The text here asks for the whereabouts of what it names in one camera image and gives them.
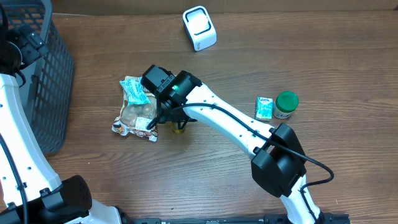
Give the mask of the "yellow liquid bottle silver cap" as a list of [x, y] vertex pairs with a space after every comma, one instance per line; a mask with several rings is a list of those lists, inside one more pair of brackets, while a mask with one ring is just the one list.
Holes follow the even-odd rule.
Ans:
[[181, 122], [171, 122], [170, 126], [172, 128], [172, 132], [175, 134], [182, 134], [185, 131], [185, 126]]

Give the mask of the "green lid white jar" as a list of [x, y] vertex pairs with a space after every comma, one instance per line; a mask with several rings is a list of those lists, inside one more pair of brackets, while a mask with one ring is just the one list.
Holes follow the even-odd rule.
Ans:
[[278, 119], [287, 119], [299, 105], [298, 96], [292, 91], [281, 92], [273, 107], [273, 115]]

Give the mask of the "brown snack bag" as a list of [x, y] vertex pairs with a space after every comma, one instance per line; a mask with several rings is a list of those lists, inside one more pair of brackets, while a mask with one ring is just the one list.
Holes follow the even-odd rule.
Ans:
[[156, 142], [158, 138], [157, 128], [147, 129], [149, 123], [157, 115], [157, 100], [155, 96], [144, 88], [150, 103], [145, 105], [127, 105], [127, 96], [123, 90], [123, 104], [120, 114], [115, 118], [112, 131], [121, 136], [136, 135], [141, 138]]

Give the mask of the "teal tissue pack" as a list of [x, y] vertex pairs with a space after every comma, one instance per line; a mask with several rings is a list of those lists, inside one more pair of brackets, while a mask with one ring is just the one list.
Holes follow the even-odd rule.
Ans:
[[269, 121], [272, 119], [273, 100], [258, 96], [256, 100], [256, 109], [254, 118], [259, 121]]

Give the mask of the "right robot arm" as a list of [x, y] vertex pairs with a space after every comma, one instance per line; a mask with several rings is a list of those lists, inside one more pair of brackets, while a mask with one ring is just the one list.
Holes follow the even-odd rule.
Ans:
[[281, 199], [291, 223], [323, 223], [321, 210], [307, 191], [305, 163], [309, 161], [289, 126], [277, 128], [256, 121], [216, 96], [200, 79], [181, 71], [151, 65], [141, 84], [162, 108], [150, 127], [165, 120], [201, 121], [235, 143], [251, 161], [254, 181]]

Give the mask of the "teal snack packet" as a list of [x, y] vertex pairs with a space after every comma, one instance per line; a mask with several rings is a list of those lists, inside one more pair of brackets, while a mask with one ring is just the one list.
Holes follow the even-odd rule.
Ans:
[[141, 77], [121, 80], [120, 85], [127, 96], [127, 105], [145, 105], [150, 103], [148, 96], [141, 84]]

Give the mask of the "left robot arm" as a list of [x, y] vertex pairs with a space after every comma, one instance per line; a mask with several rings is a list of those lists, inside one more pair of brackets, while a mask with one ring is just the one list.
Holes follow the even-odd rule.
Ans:
[[34, 60], [40, 37], [22, 27], [13, 37], [1, 11], [1, 185], [7, 208], [1, 223], [130, 223], [118, 207], [93, 199], [80, 175], [60, 180], [34, 136], [22, 107], [16, 76]]

